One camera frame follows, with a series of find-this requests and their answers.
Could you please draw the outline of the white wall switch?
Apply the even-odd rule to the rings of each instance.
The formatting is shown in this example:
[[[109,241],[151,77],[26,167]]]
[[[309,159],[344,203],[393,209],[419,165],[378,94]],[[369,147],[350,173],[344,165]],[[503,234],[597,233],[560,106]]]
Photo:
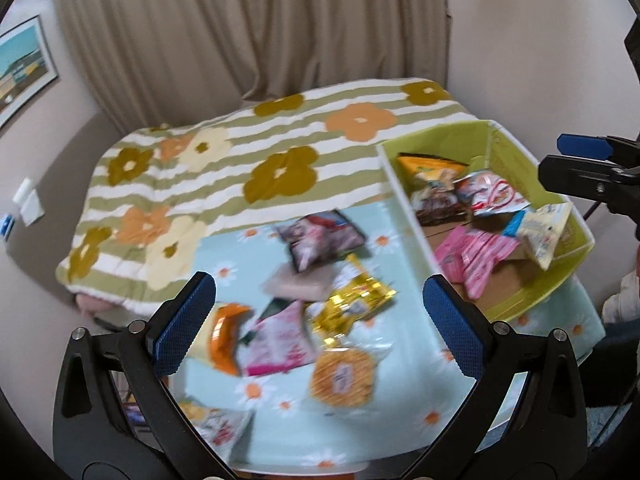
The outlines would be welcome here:
[[[31,226],[44,215],[35,183],[25,178],[13,195],[13,203],[17,206],[24,226]]]

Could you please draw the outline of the pink striped snack bag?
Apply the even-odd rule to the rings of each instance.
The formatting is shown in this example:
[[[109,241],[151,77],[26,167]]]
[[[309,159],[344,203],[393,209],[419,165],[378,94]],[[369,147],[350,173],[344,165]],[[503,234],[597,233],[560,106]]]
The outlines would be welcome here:
[[[477,300],[495,266],[520,246],[515,237],[456,226],[435,250],[442,274],[451,284],[462,284],[466,296]]]

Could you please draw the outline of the brown snack bag in box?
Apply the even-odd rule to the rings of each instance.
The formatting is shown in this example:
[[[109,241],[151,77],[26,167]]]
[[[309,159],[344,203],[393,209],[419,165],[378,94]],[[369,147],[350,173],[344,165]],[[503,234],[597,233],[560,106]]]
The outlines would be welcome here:
[[[468,208],[456,193],[436,182],[427,183],[424,188],[414,191],[410,196],[410,204],[421,226],[436,226],[468,214]]]

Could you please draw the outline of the framed landscape picture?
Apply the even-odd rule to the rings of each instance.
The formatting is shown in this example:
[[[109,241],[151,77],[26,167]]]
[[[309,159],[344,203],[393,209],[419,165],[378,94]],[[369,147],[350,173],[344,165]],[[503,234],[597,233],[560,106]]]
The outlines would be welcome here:
[[[40,16],[1,34],[1,128],[58,79]]]

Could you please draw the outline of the pink white snack bag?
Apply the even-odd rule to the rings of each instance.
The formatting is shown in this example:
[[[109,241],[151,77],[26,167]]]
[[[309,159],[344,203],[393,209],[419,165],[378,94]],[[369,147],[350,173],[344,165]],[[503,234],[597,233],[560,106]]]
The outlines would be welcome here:
[[[241,339],[247,376],[286,373],[317,359],[304,323],[305,307],[300,300],[271,300]]]

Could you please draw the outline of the beige curtain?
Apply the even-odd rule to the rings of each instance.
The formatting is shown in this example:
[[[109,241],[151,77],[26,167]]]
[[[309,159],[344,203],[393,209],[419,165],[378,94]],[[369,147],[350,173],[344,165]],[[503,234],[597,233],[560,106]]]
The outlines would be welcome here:
[[[191,125],[366,78],[445,82],[448,0],[53,0],[122,131]]]

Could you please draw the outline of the beige snack packet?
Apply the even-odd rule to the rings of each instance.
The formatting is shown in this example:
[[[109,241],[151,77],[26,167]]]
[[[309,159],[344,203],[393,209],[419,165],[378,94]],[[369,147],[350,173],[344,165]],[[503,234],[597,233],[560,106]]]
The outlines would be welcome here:
[[[307,302],[326,301],[333,290],[335,277],[336,269],[333,264],[297,273],[292,266],[285,263],[262,283],[262,291],[273,298]]]

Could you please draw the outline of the green cardboard box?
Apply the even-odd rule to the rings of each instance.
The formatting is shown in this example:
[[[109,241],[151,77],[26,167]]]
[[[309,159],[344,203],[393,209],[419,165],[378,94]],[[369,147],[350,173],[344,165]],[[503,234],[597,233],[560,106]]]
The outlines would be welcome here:
[[[538,181],[538,160],[512,134],[492,120],[438,125],[387,140],[376,147],[385,177],[397,200],[397,211],[411,230],[418,261],[426,265],[422,278],[438,273],[435,249],[454,227],[452,222],[422,228],[409,203],[410,181],[400,168],[401,153],[435,155],[465,162],[469,170],[489,169],[505,178],[533,208],[569,203],[568,197],[548,192]],[[491,321],[511,321],[550,297],[574,276],[592,251],[594,237],[577,209],[567,221],[548,270],[533,261],[505,261],[492,272],[477,307]]]

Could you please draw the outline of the yellow gold snack bag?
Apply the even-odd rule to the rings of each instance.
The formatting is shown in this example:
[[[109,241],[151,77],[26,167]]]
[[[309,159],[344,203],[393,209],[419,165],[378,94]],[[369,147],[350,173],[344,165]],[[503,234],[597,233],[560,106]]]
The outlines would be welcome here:
[[[357,322],[376,315],[396,294],[350,254],[340,266],[329,297],[308,304],[305,313],[311,331],[331,344],[347,336]]]

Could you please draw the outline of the orange triangle snack bag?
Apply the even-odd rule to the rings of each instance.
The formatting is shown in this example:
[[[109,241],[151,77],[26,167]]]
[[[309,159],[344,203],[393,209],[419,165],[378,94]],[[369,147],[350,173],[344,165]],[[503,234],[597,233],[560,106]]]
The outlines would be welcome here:
[[[433,155],[400,153],[397,162],[405,176],[414,184],[441,183],[450,185],[468,169],[464,162]]]

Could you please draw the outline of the white red snack bag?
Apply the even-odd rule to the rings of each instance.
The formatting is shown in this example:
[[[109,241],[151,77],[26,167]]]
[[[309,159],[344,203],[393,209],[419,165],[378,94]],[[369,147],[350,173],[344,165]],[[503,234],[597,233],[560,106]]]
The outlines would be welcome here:
[[[471,172],[454,182],[458,200],[471,211],[473,217],[494,214],[515,214],[530,203],[509,181],[484,169]]]

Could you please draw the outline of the colourful snack bag at edge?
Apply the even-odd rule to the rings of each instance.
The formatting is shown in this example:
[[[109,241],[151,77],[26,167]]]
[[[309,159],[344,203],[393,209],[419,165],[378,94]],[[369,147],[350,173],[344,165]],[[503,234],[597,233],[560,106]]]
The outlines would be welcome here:
[[[254,416],[253,411],[210,408],[192,399],[178,405],[200,437],[226,463]]]

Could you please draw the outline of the dark red snack bag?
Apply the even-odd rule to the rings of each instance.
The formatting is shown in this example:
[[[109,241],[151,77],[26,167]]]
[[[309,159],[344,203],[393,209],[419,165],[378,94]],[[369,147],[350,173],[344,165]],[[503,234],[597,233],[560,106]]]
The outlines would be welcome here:
[[[288,245],[296,273],[337,261],[367,243],[363,230],[338,209],[307,214],[274,229]]]

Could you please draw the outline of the blue white snack bag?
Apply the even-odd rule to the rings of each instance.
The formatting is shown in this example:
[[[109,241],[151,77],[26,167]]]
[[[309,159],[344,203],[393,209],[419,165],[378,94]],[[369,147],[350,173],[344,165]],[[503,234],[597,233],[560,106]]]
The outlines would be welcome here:
[[[571,213],[569,203],[523,209],[514,214],[502,235],[516,238],[525,247],[529,258],[541,270],[547,271]]]

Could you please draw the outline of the round orange cracker pack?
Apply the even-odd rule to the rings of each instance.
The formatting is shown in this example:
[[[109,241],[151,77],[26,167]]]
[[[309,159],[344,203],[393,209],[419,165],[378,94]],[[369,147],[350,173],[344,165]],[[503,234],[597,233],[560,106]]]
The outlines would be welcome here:
[[[332,408],[361,408],[373,398],[378,364],[390,344],[364,344],[324,349],[314,363],[309,382],[312,400]]]

